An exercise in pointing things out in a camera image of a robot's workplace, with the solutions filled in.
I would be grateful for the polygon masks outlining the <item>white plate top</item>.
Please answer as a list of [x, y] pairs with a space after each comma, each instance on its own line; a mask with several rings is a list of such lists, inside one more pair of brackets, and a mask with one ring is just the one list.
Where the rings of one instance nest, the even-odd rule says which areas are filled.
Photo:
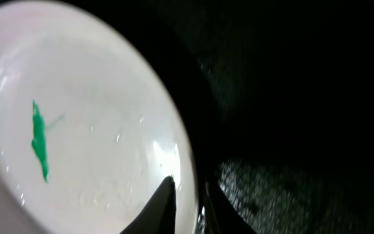
[[166, 177], [193, 233], [188, 135], [132, 44], [72, 5], [0, 5], [0, 233], [120, 233]]

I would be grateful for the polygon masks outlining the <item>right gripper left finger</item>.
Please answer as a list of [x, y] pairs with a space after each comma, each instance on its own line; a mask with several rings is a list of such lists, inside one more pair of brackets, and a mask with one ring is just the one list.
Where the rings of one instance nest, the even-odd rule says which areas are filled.
[[174, 234], [176, 210], [175, 182], [167, 176], [121, 234]]

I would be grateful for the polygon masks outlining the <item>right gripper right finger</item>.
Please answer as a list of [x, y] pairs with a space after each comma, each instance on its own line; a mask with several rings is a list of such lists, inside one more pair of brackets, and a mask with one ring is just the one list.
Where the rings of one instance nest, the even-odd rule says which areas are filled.
[[205, 182], [203, 205], [206, 219], [205, 233], [256, 234], [236, 212], [216, 183]]

